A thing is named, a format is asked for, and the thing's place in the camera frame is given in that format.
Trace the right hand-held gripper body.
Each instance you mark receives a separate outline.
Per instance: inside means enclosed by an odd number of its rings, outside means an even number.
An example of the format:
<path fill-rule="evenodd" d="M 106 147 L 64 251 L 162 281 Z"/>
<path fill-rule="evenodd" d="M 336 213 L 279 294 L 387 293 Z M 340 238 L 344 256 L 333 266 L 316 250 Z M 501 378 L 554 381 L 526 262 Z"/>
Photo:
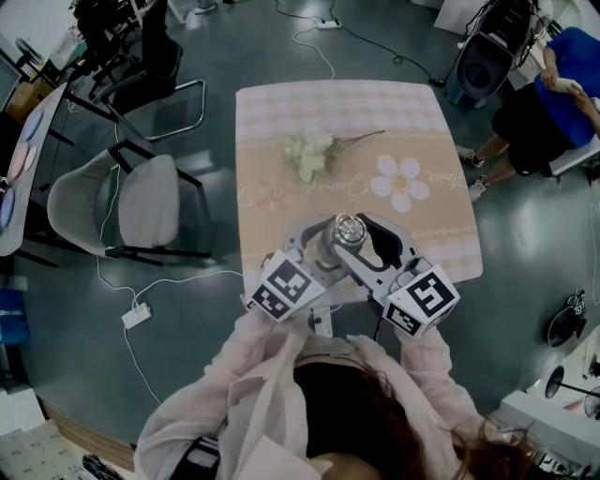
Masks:
<path fill-rule="evenodd" d="M 407 338 L 419 338 L 440 323 L 459 301 L 459 293 L 439 264 L 417 256 L 396 278 L 385 297 L 382 319 Z"/>

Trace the steel bottle lid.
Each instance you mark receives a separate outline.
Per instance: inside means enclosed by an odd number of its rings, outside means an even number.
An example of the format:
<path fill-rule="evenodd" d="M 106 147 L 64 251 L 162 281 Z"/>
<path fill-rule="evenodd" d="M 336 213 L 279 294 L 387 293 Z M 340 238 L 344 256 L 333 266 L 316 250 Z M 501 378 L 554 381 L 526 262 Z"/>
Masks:
<path fill-rule="evenodd" d="M 364 220 L 347 213 L 341 213 L 335 217 L 330 231 L 332 243 L 353 248 L 361 247 L 368 235 Z"/>

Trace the white artificial flower bunch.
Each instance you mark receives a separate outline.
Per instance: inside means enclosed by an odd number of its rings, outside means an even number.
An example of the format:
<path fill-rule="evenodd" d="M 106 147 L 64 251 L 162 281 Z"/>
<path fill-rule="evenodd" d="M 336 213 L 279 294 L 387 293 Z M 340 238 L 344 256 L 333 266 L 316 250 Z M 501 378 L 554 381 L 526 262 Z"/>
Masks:
<path fill-rule="evenodd" d="M 302 182 L 313 184 L 333 170 L 333 164 L 348 148 L 383 133 L 384 130 L 376 130 L 353 137 L 338 137 L 329 132 L 289 135 L 283 141 L 283 156 Z"/>

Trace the black dome-shaped case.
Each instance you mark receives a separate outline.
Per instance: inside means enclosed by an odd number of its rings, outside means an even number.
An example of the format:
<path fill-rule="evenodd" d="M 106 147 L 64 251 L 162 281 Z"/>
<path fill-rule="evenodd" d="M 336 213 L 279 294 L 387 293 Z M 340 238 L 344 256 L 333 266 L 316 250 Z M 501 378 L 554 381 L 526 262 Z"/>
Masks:
<path fill-rule="evenodd" d="M 585 291 L 571 294 L 561 309 L 548 321 L 545 338 L 550 348 L 562 346 L 572 336 L 580 338 L 586 325 Z"/>

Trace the black round stand base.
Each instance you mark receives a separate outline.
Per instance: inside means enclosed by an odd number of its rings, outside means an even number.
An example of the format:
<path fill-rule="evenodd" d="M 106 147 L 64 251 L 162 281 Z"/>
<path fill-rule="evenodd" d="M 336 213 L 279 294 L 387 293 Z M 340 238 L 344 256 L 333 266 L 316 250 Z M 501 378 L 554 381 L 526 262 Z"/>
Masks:
<path fill-rule="evenodd" d="M 553 398 L 561 388 L 565 388 L 567 390 L 571 390 L 574 392 L 578 392 L 580 394 L 584 394 L 587 397 L 598 398 L 600 399 L 600 393 L 595 393 L 590 390 L 585 390 L 579 387 L 575 387 L 573 385 L 567 384 L 563 381 L 564 378 L 564 367 L 558 366 L 556 367 L 550 376 L 548 377 L 546 388 L 545 388 L 545 398 L 550 399 Z"/>

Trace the white low cabinet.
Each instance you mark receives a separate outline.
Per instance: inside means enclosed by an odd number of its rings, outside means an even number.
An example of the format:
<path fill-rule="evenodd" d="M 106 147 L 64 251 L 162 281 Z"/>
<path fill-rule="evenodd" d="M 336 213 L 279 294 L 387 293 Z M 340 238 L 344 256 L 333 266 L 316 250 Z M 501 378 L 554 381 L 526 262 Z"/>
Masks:
<path fill-rule="evenodd" d="M 522 391 L 505 397 L 495 412 L 501 422 L 537 431 L 540 435 L 559 433 L 585 443 L 600 445 L 600 422 Z"/>

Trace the grey pod-shaped backpack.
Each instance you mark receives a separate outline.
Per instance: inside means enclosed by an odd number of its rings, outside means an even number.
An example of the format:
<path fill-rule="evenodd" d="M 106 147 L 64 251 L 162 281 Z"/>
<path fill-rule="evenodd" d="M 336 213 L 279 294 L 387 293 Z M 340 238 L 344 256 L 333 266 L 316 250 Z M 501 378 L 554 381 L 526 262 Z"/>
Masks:
<path fill-rule="evenodd" d="M 503 84 L 523 42 L 522 18 L 512 0 L 489 0 L 476 17 L 446 85 L 447 100 L 478 109 Z"/>

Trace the black chrome-framed chair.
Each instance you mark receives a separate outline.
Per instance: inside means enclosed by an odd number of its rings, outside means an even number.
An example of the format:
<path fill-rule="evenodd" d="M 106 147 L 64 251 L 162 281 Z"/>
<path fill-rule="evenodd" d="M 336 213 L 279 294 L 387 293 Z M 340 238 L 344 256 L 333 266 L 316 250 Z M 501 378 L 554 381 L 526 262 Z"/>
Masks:
<path fill-rule="evenodd" d="M 126 69 L 121 79 L 99 95 L 101 103 L 137 138 L 155 143 L 188 133 L 204 121 L 206 83 L 201 79 L 178 84 L 183 48 L 166 30 L 168 0 L 155 0 L 142 22 L 142 58 Z M 200 89 L 200 117 L 186 127 L 159 135 L 144 135 L 126 119 L 126 114 L 190 88 Z"/>

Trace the wooden platform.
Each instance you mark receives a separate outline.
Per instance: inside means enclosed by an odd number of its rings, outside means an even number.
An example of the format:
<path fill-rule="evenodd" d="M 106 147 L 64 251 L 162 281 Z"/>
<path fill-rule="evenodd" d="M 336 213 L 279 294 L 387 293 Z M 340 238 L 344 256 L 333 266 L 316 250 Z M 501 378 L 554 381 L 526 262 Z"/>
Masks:
<path fill-rule="evenodd" d="M 41 402 L 41 407 L 45 416 L 55 423 L 60 434 L 67 440 L 117 467 L 134 472 L 134 448 L 130 443 L 112 439 L 84 427 L 67 418 L 45 401 Z"/>

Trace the blue storage bag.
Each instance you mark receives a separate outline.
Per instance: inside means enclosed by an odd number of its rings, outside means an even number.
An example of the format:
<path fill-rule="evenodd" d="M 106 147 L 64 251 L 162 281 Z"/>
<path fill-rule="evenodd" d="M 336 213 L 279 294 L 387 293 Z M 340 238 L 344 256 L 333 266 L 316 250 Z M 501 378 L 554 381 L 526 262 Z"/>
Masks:
<path fill-rule="evenodd" d="M 19 346 L 29 339 L 22 292 L 0 289 L 0 344 Z"/>

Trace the blue plate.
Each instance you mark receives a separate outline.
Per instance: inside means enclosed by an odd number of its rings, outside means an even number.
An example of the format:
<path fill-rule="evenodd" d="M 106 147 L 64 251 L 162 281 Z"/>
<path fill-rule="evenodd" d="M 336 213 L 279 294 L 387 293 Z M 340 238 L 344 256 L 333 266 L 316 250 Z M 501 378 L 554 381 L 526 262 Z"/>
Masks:
<path fill-rule="evenodd" d="M 22 128 L 22 140 L 28 142 L 36 133 L 41 120 L 43 119 L 44 111 L 33 111 L 27 117 L 27 120 Z"/>
<path fill-rule="evenodd" d="M 0 229 L 5 229 L 12 217 L 14 205 L 15 205 L 15 190 L 12 187 L 8 187 L 4 192 L 2 201 L 0 202 Z"/>

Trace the black office chair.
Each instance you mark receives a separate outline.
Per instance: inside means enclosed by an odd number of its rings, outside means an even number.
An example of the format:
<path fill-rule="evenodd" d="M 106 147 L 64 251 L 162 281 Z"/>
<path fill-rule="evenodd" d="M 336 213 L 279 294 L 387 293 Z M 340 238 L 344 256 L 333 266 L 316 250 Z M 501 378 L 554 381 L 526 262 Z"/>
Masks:
<path fill-rule="evenodd" d="M 130 0 L 72 0 L 70 8 L 88 50 L 105 53 L 138 26 Z"/>

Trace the cardboard box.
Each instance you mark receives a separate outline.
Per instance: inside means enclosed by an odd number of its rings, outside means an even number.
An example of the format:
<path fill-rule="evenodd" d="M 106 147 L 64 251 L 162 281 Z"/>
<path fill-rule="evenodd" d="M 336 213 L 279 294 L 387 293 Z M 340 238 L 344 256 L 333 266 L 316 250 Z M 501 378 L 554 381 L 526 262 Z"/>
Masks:
<path fill-rule="evenodd" d="M 10 98 L 5 113 L 23 125 L 29 114 L 47 97 L 54 88 L 42 79 L 21 82 Z"/>

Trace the white patterned boxes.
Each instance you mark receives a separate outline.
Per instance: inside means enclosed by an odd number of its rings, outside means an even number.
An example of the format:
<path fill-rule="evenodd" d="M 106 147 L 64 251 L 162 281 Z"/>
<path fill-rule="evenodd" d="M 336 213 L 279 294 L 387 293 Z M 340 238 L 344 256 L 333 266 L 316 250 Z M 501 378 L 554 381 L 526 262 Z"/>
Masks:
<path fill-rule="evenodd" d="M 81 460 L 27 386 L 0 386 L 0 480 L 88 480 Z"/>

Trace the black standing fan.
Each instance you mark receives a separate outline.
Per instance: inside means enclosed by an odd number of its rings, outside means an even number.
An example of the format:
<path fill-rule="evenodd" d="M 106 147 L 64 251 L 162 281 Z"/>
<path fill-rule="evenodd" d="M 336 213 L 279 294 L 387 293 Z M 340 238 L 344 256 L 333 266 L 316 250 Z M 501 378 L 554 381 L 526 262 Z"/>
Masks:
<path fill-rule="evenodd" d="M 23 38 L 17 37 L 15 39 L 15 46 L 20 52 L 21 56 L 17 62 L 18 65 L 23 66 L 33 65 L 33 66 L 42 66 L 44 59 L 43 57 L 32 47 L 30 46 Z"/>

